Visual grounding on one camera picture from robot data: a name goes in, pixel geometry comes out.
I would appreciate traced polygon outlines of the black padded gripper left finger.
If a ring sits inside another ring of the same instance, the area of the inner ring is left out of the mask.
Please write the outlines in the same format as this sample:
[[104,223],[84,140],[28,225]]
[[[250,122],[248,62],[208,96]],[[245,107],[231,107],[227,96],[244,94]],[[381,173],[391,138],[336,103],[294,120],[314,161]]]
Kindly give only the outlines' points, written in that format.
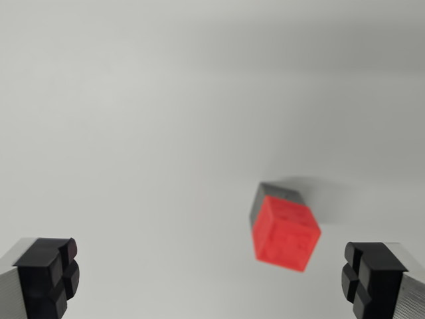
[[78,289],[73,238],[22,238],[1,257],[1,317],[59,319]]

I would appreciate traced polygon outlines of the black padded gripper right finger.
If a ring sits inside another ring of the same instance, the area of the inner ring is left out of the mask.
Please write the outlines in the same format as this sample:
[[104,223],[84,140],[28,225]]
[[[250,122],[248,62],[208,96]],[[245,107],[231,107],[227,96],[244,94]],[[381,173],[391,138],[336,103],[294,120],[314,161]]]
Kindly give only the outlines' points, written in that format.
[[424,266],[400,243],[345,247],[341,286],[356,318],[424,318]]

